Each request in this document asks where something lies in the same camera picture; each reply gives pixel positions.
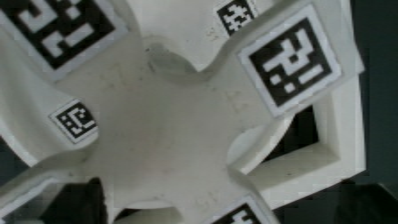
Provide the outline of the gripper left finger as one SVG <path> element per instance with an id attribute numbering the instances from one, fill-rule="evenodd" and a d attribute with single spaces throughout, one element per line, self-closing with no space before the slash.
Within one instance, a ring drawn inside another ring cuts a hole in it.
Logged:
<path id="1" fill-rule="evenodd" d="M 40 216 L 45 224 L 107 224 L 102 181 L 68 184 Z"/>

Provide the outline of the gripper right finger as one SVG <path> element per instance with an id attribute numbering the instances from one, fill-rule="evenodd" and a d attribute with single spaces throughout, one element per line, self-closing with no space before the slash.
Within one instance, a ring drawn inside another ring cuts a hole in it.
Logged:
<path id="1" fill-rule="evenodd" d="M 281 224 L 398 224 L 398 183 L 347 180 L 274 212 Z"/>

